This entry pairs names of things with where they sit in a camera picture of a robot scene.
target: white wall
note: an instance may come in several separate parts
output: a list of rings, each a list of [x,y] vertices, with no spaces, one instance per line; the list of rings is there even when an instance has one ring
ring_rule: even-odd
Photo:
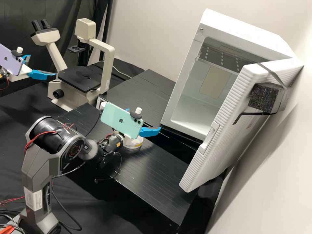
[[[273,20],[271,30],[292,44],[305,67],[286,110],[269,118],[234,168],[208,234],[312,233],[312,2],[294,4],[275,9],[286,22]],[[298,30],[288,27],[289,13]]]
[[[115,57],[176,81],[206,8],[282,35],[295,46],[305,8],[290,0],[115,0]]]

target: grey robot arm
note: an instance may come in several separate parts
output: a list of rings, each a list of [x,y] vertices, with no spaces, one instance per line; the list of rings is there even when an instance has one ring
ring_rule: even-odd
[[[38,119],[27,131],[26,139],[29,142],[39,134],[42,135],[25,149],[22,184],[26,214],[20,214],[19,226],[28,233],[57,234],[61,227],[52,213],[52,176],[61,174],[76,157],[96,169],[103,168],[123,146],[124,139],[120,134],[112,134],[99,145],[50,116]]]

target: black fabric backdrop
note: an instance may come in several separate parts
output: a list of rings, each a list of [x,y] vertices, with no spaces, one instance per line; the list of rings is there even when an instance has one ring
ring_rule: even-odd
[[[0,43],[13,50],[23,47],[23,54],[31,54],[32,69],[54,72],[55,67],[45,46],[37,46],[31,40],[34,32],[31,21],[47,19],[58,28],[61,38],[56,42],[67,66],[75,65],[77,54],[69,54],[67,47],[77,44],[74,28],[77,18],[93,19],[97,34],[106,10],[107,0],[0,0]],[[0,91],[0,97],[37,83],[31,78],[10,83]]]

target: mint green iphone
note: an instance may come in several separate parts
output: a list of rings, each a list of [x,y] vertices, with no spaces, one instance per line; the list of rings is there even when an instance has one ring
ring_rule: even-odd
[[[110,102],[105,105],[101,121],[132,139],[137,138],[143,125],[143,119],[133,118],[129,112]]]

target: tan panel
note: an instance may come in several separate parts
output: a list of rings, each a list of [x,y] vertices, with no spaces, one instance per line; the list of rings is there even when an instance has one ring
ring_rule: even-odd
[[[218,99],[230,76],[231,73],[211,66],[199,92],[214,99]]]

